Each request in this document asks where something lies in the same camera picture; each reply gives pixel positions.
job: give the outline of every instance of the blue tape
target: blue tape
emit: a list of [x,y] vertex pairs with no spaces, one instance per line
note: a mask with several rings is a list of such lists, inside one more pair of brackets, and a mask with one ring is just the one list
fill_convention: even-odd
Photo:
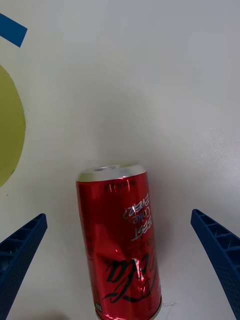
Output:
[[0,13],[0,37],[3,37],[20,48],[27,30],[23,25]]

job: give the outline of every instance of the can lid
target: can lid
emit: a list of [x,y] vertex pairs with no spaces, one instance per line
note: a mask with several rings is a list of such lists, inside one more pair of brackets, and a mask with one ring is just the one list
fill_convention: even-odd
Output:
[[82,171],[77,181],[97,182],[137,176],[146,172],[141,164],[113,164]]

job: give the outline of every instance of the aluminum can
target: aluminum can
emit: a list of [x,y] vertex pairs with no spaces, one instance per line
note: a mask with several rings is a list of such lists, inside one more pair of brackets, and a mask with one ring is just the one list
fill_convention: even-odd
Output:
[[162,306],[147,172],[87,169],[76,182],[93,301],[102,320],[150,320]]

